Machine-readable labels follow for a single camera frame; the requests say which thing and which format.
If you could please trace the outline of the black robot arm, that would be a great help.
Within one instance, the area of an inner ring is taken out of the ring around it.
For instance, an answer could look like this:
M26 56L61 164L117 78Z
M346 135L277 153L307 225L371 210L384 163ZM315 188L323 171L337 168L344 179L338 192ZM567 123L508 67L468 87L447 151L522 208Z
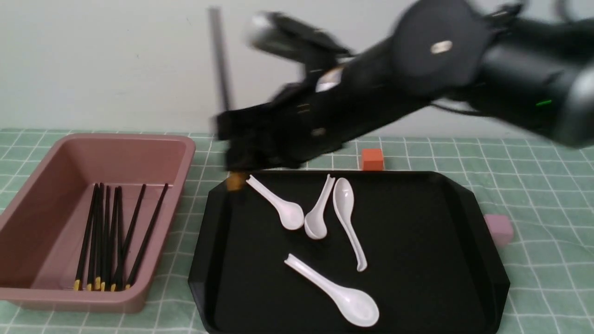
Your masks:
M210 10L232 173L299 168L438 99L569 148L593 145L593 20L520 17L525 2L483 15L466 0L419 0L392 34L354 54L320 28L285 13L254 15L250 44L300 63L304 78L270 101L231 110L220 14Z

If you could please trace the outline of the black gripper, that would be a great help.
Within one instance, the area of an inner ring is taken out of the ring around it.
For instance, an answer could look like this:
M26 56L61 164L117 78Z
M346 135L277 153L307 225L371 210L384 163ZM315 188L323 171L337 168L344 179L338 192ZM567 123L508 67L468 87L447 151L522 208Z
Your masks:
M362 90L356 83L289 83L269 101L216 116L232 173L299 168L362 135Z

